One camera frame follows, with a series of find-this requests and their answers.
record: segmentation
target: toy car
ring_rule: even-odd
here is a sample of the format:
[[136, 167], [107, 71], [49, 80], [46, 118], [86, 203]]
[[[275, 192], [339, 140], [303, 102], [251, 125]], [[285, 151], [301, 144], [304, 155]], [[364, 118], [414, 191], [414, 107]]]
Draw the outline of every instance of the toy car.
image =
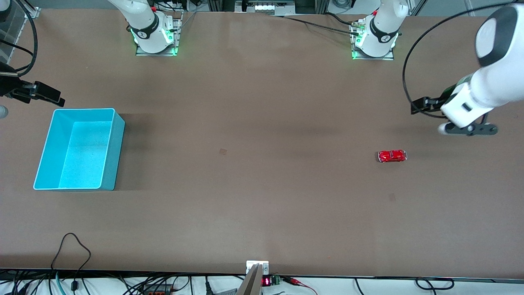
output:
[[378, 161], [386, 162], [402, 162], [408, 159], [408, 155], [404, 150], [380, 151], [378, 152]]

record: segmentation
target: tabletop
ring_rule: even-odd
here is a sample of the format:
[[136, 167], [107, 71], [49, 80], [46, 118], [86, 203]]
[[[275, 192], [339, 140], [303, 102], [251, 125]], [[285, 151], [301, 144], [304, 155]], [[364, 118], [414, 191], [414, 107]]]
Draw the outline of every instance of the tabletop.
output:
[[[297, 16], [347, 29], [330, 16]], [[357, 16], [344, 16], [351, 20]], [[348, 36], [281, 17], [197, 13], [176, 57], [136, 57], [117, 10], [43, 10], [24, 79], [66, 108], [126, 122], [112, 192], [32, 188], [55, 106], [2, 98], [0, 267], [49, 267], [61, 237], [88, 269], [524, 278], [524, 103], [494, 136], [443, 136], [410, 115], [406, 53], [439, 19], [408, 17], [395, 61], [352, 60]], [[475, 71], [482, 18], [430, 33], [407, 68], [413, 97]], [[20, 45], [32, 48], [27, 24]], [[29, 61], [16, 52], [11, 65]], [[378, 163], [404, 149], [408, 160]], [[85, 260], [66, 241], [57, 268]]]

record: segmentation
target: black logo band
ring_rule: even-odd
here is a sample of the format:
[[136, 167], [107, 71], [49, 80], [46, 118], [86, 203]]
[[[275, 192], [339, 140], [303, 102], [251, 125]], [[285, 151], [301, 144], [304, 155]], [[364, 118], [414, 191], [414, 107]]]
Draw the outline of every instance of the black logo band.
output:
[[147, 28], [143, 29], [136, 29], [134, 27], [131, 27], [131, 30], [133, 30], [133, 33], [135, 33], [136, 36], [140, 39], [149, 39], [149, 36], [151, 33], [153, 33], [158, 28], [158, 15], [154, 14], [155, 20], [153, 20], [153, 23], [149, 25]]
[[377, 36], [377, 39], [380, 43], [388, 43], [395, 35], [397, 34], [398, 30], [394, 31], [393, 33], [385, 33], [375, 26], [375, 18], [371, 19], [371, 22], [369, 23], [369, 28], [371, 29], [371, 33], [373, 35]]

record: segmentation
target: blue plastic bin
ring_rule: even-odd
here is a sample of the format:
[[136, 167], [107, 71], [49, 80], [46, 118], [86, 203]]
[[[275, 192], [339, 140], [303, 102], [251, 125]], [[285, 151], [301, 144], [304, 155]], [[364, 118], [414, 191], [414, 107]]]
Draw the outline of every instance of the blue plastic bin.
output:
[[124, 136], [115, 109], [57, 109], [33, 188], [112, 191]]

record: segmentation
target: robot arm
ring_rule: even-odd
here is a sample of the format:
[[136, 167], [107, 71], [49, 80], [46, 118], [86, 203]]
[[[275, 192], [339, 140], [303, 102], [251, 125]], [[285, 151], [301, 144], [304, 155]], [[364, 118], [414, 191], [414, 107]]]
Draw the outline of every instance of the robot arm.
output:
[[174, 42], [173, 17], [153, 12], [147, 0], [108, 0], [122, 12], [131, 27], [135, 42], [151, 54], [159, 53]]
[[409, 13], [406, 0], [381, 0], [376, 14], [363, 20], [365, 29], [360, 32], [355, 46], [371, 57], [382, 57], [392, 49], [398, 29]]
[[441, 107], [459, 128], [511, 101], [524, 100], [524, 5], [500, 8], [481, 25], [475, 39], [481, 66], [460, 80]]

